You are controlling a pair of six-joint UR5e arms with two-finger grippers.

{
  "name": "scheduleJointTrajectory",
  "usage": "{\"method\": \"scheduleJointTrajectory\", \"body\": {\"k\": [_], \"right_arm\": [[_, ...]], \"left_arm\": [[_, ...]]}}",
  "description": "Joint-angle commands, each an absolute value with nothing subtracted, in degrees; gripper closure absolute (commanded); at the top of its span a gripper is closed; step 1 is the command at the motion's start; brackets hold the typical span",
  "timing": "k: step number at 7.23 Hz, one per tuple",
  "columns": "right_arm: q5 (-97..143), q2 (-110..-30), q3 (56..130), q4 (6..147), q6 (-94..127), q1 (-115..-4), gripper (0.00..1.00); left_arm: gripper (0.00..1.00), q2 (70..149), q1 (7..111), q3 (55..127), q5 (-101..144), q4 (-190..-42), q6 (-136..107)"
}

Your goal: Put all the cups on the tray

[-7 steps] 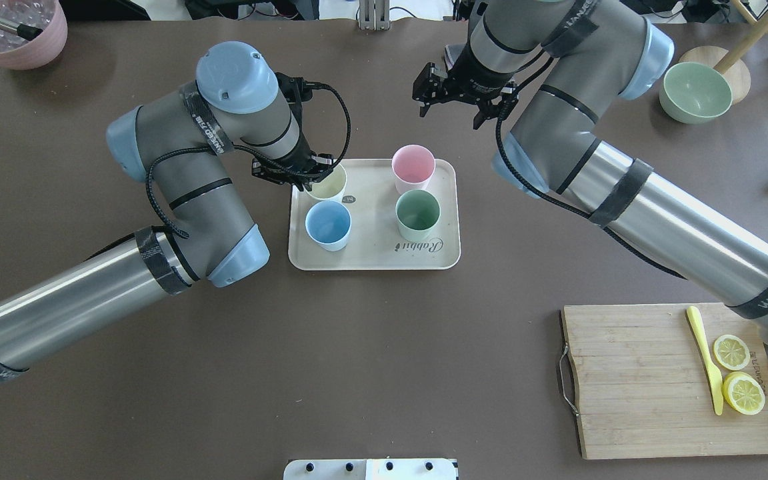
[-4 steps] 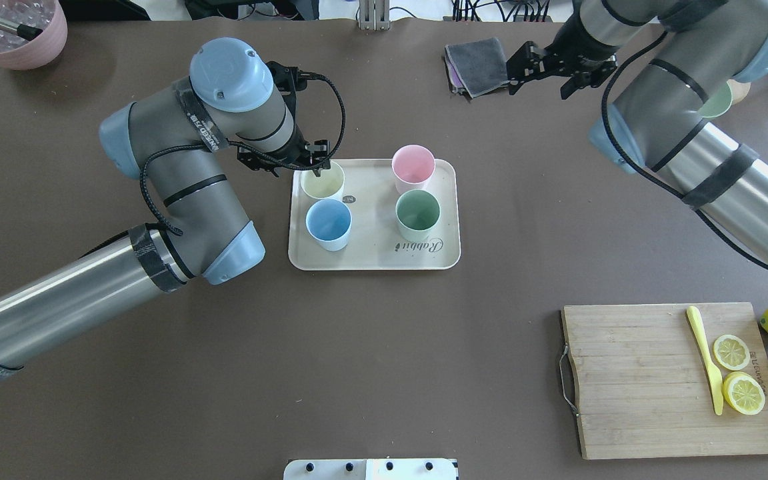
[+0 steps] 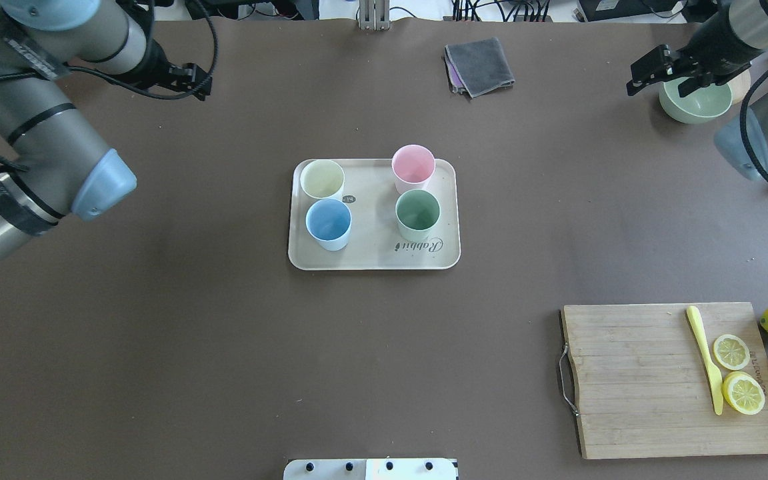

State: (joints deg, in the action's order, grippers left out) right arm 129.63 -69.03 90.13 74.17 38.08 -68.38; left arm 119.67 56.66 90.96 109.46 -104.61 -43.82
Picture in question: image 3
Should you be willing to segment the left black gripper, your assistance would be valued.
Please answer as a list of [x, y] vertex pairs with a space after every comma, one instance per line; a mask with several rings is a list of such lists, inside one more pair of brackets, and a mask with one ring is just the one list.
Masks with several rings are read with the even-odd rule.
[[211, 74], [195, 63], [171, 63], [162, 46], [150, 43], [134, 70], [134, 86], [144, 91], [159, 86], [171, 92], [192, 94], [204, 101], [211, 94]]

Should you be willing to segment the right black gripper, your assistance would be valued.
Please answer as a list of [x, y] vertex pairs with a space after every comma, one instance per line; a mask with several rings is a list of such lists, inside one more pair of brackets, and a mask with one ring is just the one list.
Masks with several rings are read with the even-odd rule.
[[686, 78], [679, 86], [680, 97], [686, 97], [710, 85], [726, 85], [737, 74], [749, 69], [752, 60], [753, 50], [745, 47], [724, 51], [696, 47], [689, 53], [674, 51], [669, 45], [658, 45], [631, 64], [627, 95], [633, 97], [655, 83]]

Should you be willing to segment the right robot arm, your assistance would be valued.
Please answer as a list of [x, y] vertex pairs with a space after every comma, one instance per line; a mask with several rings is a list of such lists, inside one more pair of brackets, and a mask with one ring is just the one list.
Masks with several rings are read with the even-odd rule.
[[[683, 48], [658, 45], [634, 61], [627, 94], [664, 84], [688, 97], [728, 84], [767, 50], [768, 1], [731, 1]], [[768, 184], [768, 70], [749, 86], [737, 116], [714, 135], [714, 145], [738, 173]]]

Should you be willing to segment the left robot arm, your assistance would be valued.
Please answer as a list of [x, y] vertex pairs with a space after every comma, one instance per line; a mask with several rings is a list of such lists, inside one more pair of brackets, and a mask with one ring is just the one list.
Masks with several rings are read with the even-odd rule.
[[144, 97], [211, 92], [213, 68], [176, 65], [153, 39], [153, 2], [0, 1], [0, 261], [64, 216], [91, 221], [137, 187], [57, 85], [91, 74]]

